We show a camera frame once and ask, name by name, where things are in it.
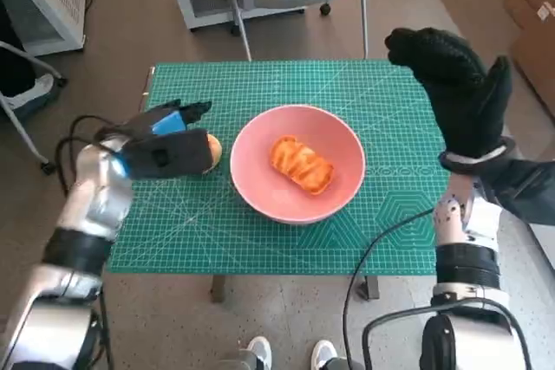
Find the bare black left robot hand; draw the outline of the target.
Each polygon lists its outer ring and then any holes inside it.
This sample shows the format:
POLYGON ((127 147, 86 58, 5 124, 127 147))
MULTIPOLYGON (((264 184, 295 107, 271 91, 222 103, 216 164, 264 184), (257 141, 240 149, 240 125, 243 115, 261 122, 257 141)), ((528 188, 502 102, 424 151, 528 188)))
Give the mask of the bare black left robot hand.
POLYGON ((128 132, 129 136, 134 139, 183 132, 190 124, 200 121, 211 108, 211 101, 181 105, 181 100, 177 99, 134 116, 124 123, 121 129, 128 132))

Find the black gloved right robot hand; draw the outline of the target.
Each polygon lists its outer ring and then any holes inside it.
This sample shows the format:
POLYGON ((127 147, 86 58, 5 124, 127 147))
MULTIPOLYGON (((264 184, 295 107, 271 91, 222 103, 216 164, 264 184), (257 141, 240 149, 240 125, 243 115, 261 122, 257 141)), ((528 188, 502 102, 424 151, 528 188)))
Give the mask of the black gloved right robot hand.
POLYGON ((480 159, 503 146, 512 92, 506 56, 486 68, 467 40, 434 28, 397 28, 384 43, 389 61, 424 87, 448 152, 480 159))

